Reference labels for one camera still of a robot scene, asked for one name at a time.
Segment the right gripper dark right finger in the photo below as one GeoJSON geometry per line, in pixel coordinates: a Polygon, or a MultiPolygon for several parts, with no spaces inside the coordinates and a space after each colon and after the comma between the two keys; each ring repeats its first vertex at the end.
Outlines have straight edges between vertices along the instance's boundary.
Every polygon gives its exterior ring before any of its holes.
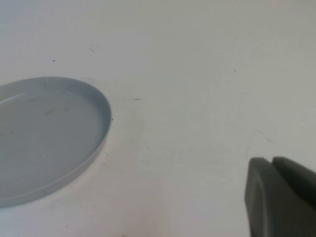
{"type": "Polygon", "coordinates": [[[273,166],[301,198],[316,197],[316,173],[286,157],[274,157],[273,166]]]}

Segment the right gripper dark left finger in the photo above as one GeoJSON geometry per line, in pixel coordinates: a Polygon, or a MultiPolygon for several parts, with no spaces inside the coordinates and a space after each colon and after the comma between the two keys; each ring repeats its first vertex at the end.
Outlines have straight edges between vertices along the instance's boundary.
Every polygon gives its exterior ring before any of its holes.
{"type": "Polygon", "coordinates": [[[316,235],[316,198],[298,196],[272,161],[249,161],[244,200],[252,237],[316,235]]]}

